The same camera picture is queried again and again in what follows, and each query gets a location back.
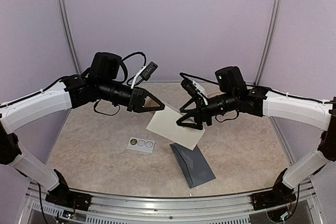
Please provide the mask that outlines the dark blue envelope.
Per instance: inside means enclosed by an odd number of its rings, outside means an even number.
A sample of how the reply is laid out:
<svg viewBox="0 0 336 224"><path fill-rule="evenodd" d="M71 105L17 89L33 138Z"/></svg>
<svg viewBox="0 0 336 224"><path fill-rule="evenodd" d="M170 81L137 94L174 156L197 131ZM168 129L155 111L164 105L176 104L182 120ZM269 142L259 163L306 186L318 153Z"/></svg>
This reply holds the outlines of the dark blue envelope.
<svg viewBox="0 0 336 224"><path fill-rule="evenodd" d="M190 189L216 179L197 145L193 150L177 143L171 144L170 147Z"/></svg>

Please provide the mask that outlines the aluminium corner post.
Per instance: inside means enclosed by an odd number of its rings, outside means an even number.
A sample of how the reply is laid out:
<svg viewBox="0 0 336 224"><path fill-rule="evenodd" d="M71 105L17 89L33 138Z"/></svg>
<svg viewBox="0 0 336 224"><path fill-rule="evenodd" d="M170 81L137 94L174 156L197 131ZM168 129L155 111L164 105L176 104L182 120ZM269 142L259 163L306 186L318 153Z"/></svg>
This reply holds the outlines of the aluminium corner post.
<svg viewBox="0 0 336 224"><path fill-rule="evenodd" d="M58 3L58 9L60 12L61 17L61 23L64 29L65 39L68 45L68 49L70 52L70 58L73 64L73 67L77 74L80 74L82 72L82 67L79 62L79 58L77 56L77 52L75 49L74 40L72 37L72 32L70 28L70 23L67 15L67 9L66 9L66 1L65 0L57 0Z"/></svg>
<svg viewBox="0 0 336 224"><path fill-rule="evenodd" d="M266 33L266 39L265 43L263 46L262 54L261 54L261 59L258 65L257 73L254 79L254 84L259 85L261 83L263 74L266 69L266 64L267 60L269 58L271 46L272 46L272 41L274 38L274 34L276 31L276 26L277 26L277 20L278 20L278 15L280 12L280 7L281 7L281 0L273 0L272 4L272 9L271 9L271 15L270 15L270 21L268 24L267 28L267 33Z"/></svg>

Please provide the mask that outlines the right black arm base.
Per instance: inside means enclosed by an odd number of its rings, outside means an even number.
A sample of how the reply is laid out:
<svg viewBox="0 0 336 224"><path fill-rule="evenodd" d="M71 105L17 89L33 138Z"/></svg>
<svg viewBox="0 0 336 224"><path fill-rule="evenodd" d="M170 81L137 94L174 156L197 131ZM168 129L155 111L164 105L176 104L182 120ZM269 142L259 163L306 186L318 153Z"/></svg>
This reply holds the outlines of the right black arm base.
<svg viewBox="0 0 336 224"><path fill-rule="evenodd" d="M296 195L294 189L290 189L283 183L283 176L287 169L285 168L277 177L271 190L251 195L251 201L254 210L262 210L275 206L280 206L290 201L295 201Z"/></svg>

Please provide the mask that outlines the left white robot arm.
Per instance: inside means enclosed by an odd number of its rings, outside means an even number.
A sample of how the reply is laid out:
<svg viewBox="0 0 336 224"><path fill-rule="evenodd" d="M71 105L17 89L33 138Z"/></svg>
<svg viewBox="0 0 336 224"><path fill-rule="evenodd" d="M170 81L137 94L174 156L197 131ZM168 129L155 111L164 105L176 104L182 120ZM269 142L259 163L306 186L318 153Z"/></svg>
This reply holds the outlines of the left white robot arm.
<svg viewBox="0 0 336 224"><path fill-rule="evenodd" d="M136 83L125 82L128 70L125 59L109 52L95 54L91 66L82 74L60 77L48 87L17 100L1 104L1 164L9 165L35 180L60 204L73 201L62 174L49 170L30 154L18 140L15 131L50 114L76 109L101 100L126 107L127 111L145 113L165 108L157 97Z"/></svg>

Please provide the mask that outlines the right aluminium corner post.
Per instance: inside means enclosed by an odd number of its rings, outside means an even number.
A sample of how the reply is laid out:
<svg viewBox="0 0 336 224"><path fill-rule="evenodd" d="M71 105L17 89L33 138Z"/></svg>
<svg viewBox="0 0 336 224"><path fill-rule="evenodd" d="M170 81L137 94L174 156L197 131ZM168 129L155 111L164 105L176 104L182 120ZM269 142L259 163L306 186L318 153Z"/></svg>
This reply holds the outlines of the right aluminium corner post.
<svg viewBox="0 0 336 224"><path fill-rule="evenodd" d="M277 26L277 20L278 20L278 15L280 12L280 7L281 7L281 0L273 0L272 4L272 9L271 9L271 15L270 15L270 21L268 24L267 28L267 33L266 33L266 39L265 43L263 46L262 54L261 54L261 59L258 65L257 73L254 79L254 84L259 85L261 83L263 74L266 69L266 64L267 60L269 58L271 46L272 46L272 41L274 38L274 34L276 31L276 26Z"/></svg>

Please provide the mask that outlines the aluminium front rail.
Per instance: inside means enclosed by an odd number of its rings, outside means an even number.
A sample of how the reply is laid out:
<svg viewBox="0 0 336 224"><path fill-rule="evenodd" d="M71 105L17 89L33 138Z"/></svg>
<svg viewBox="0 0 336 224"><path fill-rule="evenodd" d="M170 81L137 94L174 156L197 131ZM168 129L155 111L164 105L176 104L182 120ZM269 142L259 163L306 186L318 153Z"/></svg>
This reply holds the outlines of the aluminium front rail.
<svg viewBox="0 0 336 224"><path fill-rule="evenodd" d="M244 193L194 197L122 196L78 190L91 195L87 210L57 206L30 183L17 223L323 223L312 184L295 190L297 199L260 208L254 195Z"/></svg>

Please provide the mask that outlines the white sticker sheet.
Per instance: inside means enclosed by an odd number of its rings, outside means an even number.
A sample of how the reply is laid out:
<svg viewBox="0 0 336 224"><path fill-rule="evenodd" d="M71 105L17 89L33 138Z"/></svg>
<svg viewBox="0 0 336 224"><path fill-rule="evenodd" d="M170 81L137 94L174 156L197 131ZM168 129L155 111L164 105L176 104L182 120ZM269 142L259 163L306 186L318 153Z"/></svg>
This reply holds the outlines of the white sticker sheet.
<svg viewBox="0 0 336 224"><path fill-rule="evenodd" d="M130 144L130 141L132 139L137 140L136 145L131 145ZM131 137L128 141L127 149L132 150L132 151L144 152L144 153L152 153L153 149L154 149L154 146L155 146L155 141L145 140L145 139L141 139L141 138L137 138L137 137Z"/></svg>

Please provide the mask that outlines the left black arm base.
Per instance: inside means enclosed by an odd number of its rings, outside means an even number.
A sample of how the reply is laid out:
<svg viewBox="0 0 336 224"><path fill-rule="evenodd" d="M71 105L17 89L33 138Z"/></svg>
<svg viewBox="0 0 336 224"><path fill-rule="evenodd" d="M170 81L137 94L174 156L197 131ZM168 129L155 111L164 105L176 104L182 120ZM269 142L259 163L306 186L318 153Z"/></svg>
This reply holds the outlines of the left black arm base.
<svg viewBox="0 0 336 224"><path fill-rule="evenodd" d="M46 201L73 210L88 211L92 196L70 190L63 175L56 169L54 169L54 172L57 175L59 185L55 189L48 191Z"/></svg>

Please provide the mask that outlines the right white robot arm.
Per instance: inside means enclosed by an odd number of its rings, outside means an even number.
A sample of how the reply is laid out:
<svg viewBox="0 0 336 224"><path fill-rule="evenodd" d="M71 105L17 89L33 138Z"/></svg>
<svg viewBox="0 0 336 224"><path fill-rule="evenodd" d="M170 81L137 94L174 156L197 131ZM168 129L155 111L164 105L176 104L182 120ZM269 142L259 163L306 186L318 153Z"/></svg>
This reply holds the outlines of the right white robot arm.
<svg viewBox="0 0 336 224"><path fill-rule="evenodd" d="M197 84L195 76L180 73L181 86L190 99L180 108L183 114L178 126L202 130L212 125L212 120L234 111L237 115L247 113L258 117L276 117L301 122L322 131L321 142L316 150L302 157L279 175L269 201L281 204L303 180L319 171L327 163L335 161L335 100L317 100L283 93L269 87L250 86L243 79L237 66L219 69L214 82L220 95L208 98Z"/></svg>

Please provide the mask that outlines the left aluminium corner post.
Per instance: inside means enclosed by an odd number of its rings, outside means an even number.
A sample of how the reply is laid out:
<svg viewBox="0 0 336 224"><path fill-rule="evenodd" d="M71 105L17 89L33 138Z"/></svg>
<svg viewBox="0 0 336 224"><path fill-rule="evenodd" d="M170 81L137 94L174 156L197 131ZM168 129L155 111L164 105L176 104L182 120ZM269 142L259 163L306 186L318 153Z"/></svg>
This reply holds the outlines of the left aluminium corner post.
<svg viewBox="0 0 336 224"><path fill-rule="evenodd" d="M79 62L79 58L77 56L77 52L75 49L74 40L72 37L72 32L70 28L70 23L67 15L67 9L66 9L66 1L65 0L57 0L58 3L58 9L60 12L61 17L61 23L64 29L65 39L68 45L68 49L70 52L70 58L73 64L73 67L77 74L80 74L82 72L82 67Z"/></svg>

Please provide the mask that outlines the cream letter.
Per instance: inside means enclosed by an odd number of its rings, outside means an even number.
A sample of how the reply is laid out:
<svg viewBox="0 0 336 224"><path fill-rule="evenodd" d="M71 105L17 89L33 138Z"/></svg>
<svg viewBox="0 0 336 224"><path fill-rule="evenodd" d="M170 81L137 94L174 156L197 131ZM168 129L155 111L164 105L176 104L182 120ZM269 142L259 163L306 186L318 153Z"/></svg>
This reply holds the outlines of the cream letter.
<svg viewBox="0 0 336 224"><path fill-rule="evenodd" d="M146 129L189 150L193 150L204 135L205 130L178 126L176 121L182 115L169 104L164 104L164 110L154 113Z"/></svg>

